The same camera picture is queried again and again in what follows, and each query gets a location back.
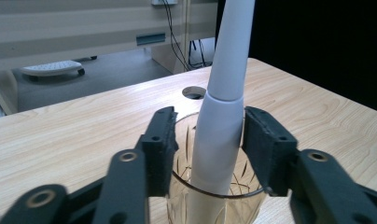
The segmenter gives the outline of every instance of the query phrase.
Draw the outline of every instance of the floor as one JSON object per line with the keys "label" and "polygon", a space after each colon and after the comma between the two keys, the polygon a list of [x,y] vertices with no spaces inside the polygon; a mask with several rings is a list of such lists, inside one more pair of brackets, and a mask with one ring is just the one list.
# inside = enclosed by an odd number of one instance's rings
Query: floor
{"label": "floor", "polygon": [[[196,48],[193,45],[191,47],[190,62],[195,67],[210,65],[215,53],[214,38],[202,40],[202,45],[205,63],[202,63],[199,42],[195,41]],[[86,71],[84,76],[78,76],[74,72],[41,77],[37,82],[33,82],[19,69],[14,69],[13,73],[18,82],[19,112],[172,75],[152,60],[151,49],[135,49],[98,55],[96,60],[89,57],[74,61],[82,63]]]}

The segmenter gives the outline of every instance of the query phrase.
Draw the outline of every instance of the transparent container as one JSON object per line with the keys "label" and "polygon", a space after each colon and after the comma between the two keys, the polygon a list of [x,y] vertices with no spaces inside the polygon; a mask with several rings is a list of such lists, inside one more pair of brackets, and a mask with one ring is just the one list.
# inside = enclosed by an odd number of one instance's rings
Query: transparent container
{"label": "transparent container", "polygon": [[265,198],[245,153],[239,149],[228,195],[216,195],[191,186],[191,157],[198,113],[176,123],[175,153],[168,220],[173,224],[253,223]]}

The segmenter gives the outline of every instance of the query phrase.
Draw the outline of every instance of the white cylindrical object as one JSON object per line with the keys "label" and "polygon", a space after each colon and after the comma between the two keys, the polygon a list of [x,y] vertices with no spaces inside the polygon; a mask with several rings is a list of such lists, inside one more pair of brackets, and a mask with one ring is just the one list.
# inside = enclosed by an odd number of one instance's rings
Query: white cylindrical object
{"label": "white cylindrical object", "polygon": [[215,194],[228,193],[243,118],[243,97],[226,102],[205,94],[195,133],[191,185]]}
{"label": "white cylindrical object", "polygon": [[244,94],[255,0],[227,0],[217,39],[208,91],[223,101]]}
{"label": "white cylindrical object", "polygon": [[194,140],[191,184],[227,194],[244,117],[244,77],[255,0],[227,0]]}

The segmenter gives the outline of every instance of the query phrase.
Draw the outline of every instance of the electrical cable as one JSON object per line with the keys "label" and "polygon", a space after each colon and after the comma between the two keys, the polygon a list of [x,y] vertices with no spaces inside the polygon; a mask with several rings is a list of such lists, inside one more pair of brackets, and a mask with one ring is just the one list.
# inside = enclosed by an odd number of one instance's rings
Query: electrical cable
{"label": "electrical cable", "polygon": [[[171,47],[172,47],[172,51],[174,52],[176,58],[183,64],[183,67],[189,71],[189,65],[186,63],[186,58],[185,58],[185,55],[183,54],[182,52],[182,49],[179,47],[179,44],[177,44],[177,41],[176,41],[176,38],[175,38],[175,35],[174,35],[174,32],[173,32],[173,29],[172,29],[172,14],[171,14],[171,8],[169,7],[169,4],[166,2],[166,0],[162,0],[163,4],[164,4],[164,7],[165,7],[165,11],[166,11],[166,15],[167,15],[167,18],[168,18],[168,24],[169,24],[169,29],[171,31]],[[174,48],[174,42],[176,43],[177,45],[177,48],[179,49],[179,52],[183,58],[183,61],[182,59],[180,59],[180,57],[177,55],[176,51],[175,51],[175,48]]]}
{"label": "electrical cable", "polygon": [[200,51],[201,51],[201,57],[202,57],[201,63],[192,63],[191,62],[191,46],[194,47],[194,50],[197,50],[197,48],[195,46],[195,41],[190,41],[189,50],[188,50],[188,64],[191,68],[194,68],[194,69],[198,69],[198,68],[207,67],[207,66],[212,65],[212,62],[206,62],[205,59],[204,59],[204,56],[203,56],[204,47],[203,47],[203,43],[202,43],[201,39],[198,40],[198,42],[199,42],[199,45],[200,45]]}

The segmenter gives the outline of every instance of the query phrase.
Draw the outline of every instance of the wood grain surface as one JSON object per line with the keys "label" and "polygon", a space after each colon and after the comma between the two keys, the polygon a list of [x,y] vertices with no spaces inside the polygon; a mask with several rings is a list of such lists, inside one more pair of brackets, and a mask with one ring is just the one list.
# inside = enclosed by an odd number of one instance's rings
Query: wood grain surface
{"label": "wood grain surface", "polygon": [[[0,118],[0,215],[24,192],[63,184],[69,192],[105,175],[112,155],[133,148],[155,111],[173,105],[183,118],[201,100],[210,68],[107,91]],[[249,59],[244,104],[267,110],[300,141],[334,156],[359,184],[377,190],[377,111],[266,63]],[[166,202],[153,198],[152,223],[168,223]],[[292,223],[288,198],[267,198],[256,223]]]}

